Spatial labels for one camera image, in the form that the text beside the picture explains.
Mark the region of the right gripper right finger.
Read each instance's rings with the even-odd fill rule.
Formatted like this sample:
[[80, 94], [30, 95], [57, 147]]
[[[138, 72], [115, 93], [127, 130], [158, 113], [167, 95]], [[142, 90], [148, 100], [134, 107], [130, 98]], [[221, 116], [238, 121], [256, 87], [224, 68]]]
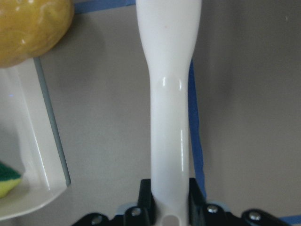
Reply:
[[195, 178], [189, 179], [188, 219], [190, 226], [206, 226], [204, 206], [206, 201]]

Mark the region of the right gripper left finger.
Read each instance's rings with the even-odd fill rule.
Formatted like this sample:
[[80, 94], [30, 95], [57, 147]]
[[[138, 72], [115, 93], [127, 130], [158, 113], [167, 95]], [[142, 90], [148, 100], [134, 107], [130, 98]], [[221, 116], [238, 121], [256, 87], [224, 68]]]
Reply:
[[140, 208], [146, 209], [150, 225], [154, 226], [156, 223], [156, 204], [151, 192], [150, 179], [141, 180], [137, 205]]

